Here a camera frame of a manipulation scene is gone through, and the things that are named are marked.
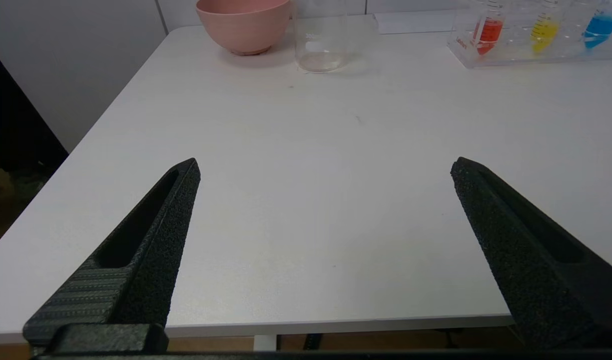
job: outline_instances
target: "red liquid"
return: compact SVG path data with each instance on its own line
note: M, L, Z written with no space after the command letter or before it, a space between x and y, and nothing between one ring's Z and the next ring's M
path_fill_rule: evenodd
M481 25L481 20L477 23L477 27L475 28L475 37L479 32L479 25ZM489 17L486 18L484 29L481 31L481 37L477 44L477 52L479 52L479 55L485 55L495 47L497 41L499 41L499 36L502 34L502 29L504 29L504 21L493 20Z

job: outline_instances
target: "yellow liquid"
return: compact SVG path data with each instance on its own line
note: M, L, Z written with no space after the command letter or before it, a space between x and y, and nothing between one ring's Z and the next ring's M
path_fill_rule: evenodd
M559 32L559 23L548 20L539 19L532 28L532 51L536 54L545 50L557 36Z

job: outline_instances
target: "pink bowl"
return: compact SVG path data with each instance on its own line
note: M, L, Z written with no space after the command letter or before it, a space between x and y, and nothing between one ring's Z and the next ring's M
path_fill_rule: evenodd
M290 0L199 0L197 14L208 35L236 55L257 55L283 37Z

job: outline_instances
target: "table leg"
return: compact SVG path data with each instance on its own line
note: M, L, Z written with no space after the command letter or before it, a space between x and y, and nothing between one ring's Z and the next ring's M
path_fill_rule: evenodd
M254 351L277 351L277 335L255 335Z
M304 350L319 350L319 344L321 344L321 338L323 337L323 333L309 333L306 335Z

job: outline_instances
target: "textured black plastic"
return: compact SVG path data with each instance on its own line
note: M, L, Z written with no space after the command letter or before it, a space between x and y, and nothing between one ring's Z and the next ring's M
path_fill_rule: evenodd
M46 353L64 354L164 354L168 337L161 325L79 323L57 330Z
M452 178L527 343L612 347L612 266L485 166L460 157Z
M199 182L195 159L167 171L26 322L28 343L71 323L166 325Z

